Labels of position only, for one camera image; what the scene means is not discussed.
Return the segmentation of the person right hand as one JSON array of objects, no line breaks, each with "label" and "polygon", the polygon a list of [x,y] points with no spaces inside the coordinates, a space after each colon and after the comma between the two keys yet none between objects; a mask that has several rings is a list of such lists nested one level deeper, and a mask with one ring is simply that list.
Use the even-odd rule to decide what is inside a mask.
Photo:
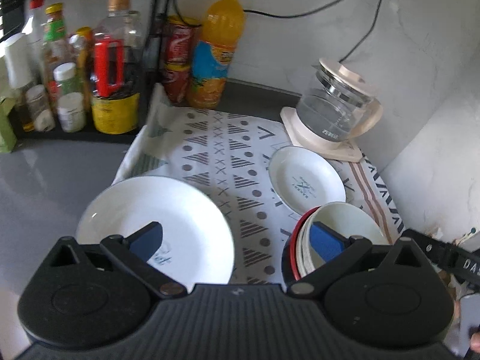
[{"label": "person right hand", "polygon": [[[459,318],[461,314],[461,303],[455,302],[455,317]],[[465,359],[479,359],[479,332],[471,336],[469,340],[469,351],[465,355]]]}]

